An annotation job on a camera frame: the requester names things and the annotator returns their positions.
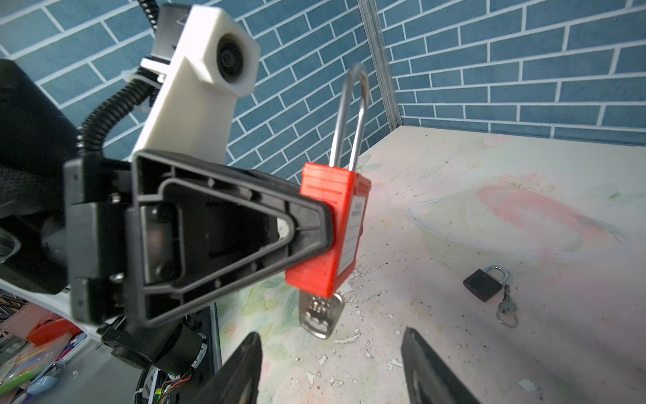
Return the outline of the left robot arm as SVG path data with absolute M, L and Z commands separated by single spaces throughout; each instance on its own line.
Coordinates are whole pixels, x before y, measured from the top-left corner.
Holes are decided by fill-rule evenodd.
M 173 375 L 167 401 L 254 403 L 262 345 L 222 366 L 204 325 L 218 298 L 328 251 L 333 218 L 292 183 L 225 165 L 261 50 L 221 8 L 144 1 L 153 52 L 74 126 L 1 63 L 1 278 L 50 295 L 128 365 Z

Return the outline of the key of red padlock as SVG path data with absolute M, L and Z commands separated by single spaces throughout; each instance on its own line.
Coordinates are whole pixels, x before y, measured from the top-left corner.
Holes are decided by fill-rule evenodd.
M 326 299 L 300 291 L 299 323 L 311 335 L 328 339 L 340 319 L 343 307 L 343 297 L 338 293 Z

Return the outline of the key of black padlock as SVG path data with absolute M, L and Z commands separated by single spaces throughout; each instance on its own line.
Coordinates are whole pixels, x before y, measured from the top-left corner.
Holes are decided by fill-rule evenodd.
M 496 311 L 496 319 L 506 328 L 516 328 L 518 326 L 516 302 L 511 298 L 511 287 L 509 284 L 504 285 L 503 300 Z

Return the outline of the black padlock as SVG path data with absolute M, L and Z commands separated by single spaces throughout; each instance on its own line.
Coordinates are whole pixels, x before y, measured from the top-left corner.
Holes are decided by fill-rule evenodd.
M 493 271 L 500 272 L 502 278 L 496 279 L 493 277 L 491 275 Z M 510 274 L 507 269 L 491 265 L 485 269 L 477 269 L 474 274 L 471 274 L 463 281 L 463 285 L 480 301 L 487 302 L 502 290 L 509 277 Z

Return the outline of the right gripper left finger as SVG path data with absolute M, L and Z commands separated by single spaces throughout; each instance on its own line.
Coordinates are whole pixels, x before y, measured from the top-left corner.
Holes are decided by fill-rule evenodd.
M 251 332 L 190 403 L 256 404 L 261 372 L 262 340 L 259 333 Z

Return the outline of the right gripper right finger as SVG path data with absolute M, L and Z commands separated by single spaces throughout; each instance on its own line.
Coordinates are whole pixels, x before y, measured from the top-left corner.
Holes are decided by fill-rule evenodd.
M 479 404 L 415 328 L 405 330 L 401 354 L 410 403 Z

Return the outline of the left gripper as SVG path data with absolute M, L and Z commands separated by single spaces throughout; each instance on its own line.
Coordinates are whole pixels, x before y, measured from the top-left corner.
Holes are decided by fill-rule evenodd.
M 123 313 L 125 278 L 126 315 L 156 328 L 334 241 L 327 204 L 255 170 L 147 149 L 131 165 L 85 154 L 63 174 L 71 311 L 82 323 Z

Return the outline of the red safety padlock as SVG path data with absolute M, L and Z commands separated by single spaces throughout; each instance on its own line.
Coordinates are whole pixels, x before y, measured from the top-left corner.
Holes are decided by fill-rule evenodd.
M 360 84 L 360 109 L 353 148 L 346 168 L 341 166 L 342 145 L 347 132 L 348 111 L 353 88 Z M 368 113 L 368 74 L 361 63 L 348 71 L 328 165 L 307 163 L 303 170 L 301 195 L 321 201 L 331 208 L 333 244 L 320 257 L 310 259 L 286 272 L 286 283 L 303 292 L 329 299 L 345 282 L 356 266 L 358 244 L 371 190 L 371 181 L 356 171 L 365 121 Z

